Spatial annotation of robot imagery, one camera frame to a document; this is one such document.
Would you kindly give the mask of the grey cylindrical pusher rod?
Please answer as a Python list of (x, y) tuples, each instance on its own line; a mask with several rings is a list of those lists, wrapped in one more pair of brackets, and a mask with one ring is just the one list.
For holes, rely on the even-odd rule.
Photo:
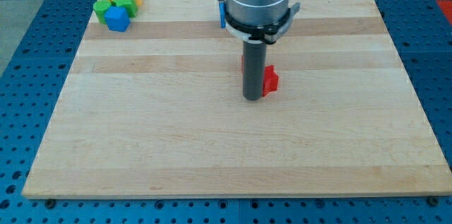
[(263, 92), (266, 44), (243, 44), (242, 93), (247, 100), (258, 100)]

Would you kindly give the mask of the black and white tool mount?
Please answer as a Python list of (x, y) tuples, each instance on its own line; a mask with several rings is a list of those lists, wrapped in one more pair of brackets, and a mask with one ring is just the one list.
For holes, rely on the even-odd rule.
[(300, 3), (295, 3), (286, 10), (285, 15), (276, 23), (270, 25), (245, 25), (235, 20), (224, 6), (224, 25), (233, 36), (251, 44), (265, 43), (273, 45), (291, 27), (295, 15), (300, 10)]

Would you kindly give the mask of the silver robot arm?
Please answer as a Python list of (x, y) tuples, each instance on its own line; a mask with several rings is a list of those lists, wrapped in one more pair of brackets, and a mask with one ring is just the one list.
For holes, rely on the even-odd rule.
[(243, 42), (242, 93), (258, 100), (265, 86), (268, 45), (275, 44), (291, 27), (300, 4), (289, 0), (218, 0), (220, 25)]

